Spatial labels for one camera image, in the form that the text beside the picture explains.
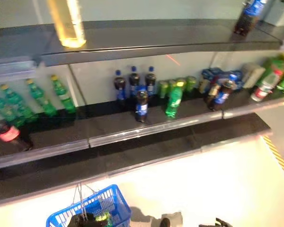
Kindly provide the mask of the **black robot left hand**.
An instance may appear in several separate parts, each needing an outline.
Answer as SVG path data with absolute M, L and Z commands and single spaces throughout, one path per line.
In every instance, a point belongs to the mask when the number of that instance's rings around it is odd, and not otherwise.
M 106 221 L 96 221 L 93 214 L 87 213 L 87 218 L 84 218 L 82 214 L 72 216 L 67 227 L 103 227 L 106 223 Z

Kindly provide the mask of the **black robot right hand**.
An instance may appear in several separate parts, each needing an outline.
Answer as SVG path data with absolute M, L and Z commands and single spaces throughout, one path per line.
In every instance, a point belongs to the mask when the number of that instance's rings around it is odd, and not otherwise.
M 215 223 L 213 225 L 200 224 L 199 227 L 232 227 L 232 225 L 224 220 L 216 218 Z

